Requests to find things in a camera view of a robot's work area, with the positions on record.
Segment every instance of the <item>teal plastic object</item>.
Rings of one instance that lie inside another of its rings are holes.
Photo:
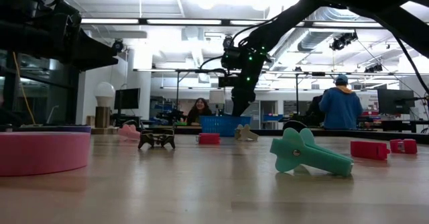
[[[317,146],[308,128],[300,133],[292,128],[285,129],[282,139],[273,139],[269,151],[277,156],[275,168],[279,172],[305,164],[347,177],[353,167],[353,159]]]

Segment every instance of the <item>computer monitor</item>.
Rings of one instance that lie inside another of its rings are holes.
[[[118,90],[115,94],[115,109],[138,109],[140,89]]]
[[[414,92],[408,90],[377,89],[379,113],[410,114],[414,107]]]

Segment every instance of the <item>blue hoodie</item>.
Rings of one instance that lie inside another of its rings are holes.
[[[327,129],[356,129],[362,105],[356,93],[347,87],[333,87],[323,94],[319,103],[325,112],[324,127]]]

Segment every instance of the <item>woman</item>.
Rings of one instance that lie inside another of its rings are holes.
[[[200,116],[210,116],[212,111],[208,108],[207,101],[203,98],[196,100],[194,106],[188,113],[188,118],[186,122],[188,125],[199,126],[200,125]]]

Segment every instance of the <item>small red block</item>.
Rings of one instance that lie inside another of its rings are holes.
[[[221,135],[219,133],[200,133],[199,144],[221,144]]]
[[[390,154],[387,144],[366,141],[351,141],[350,152],[353,157],[372,160],[385,160],[387,159],[387,154]]]
[[[417,143],[414,139],[393,139],[390,149],[392,153],[417,154]]]

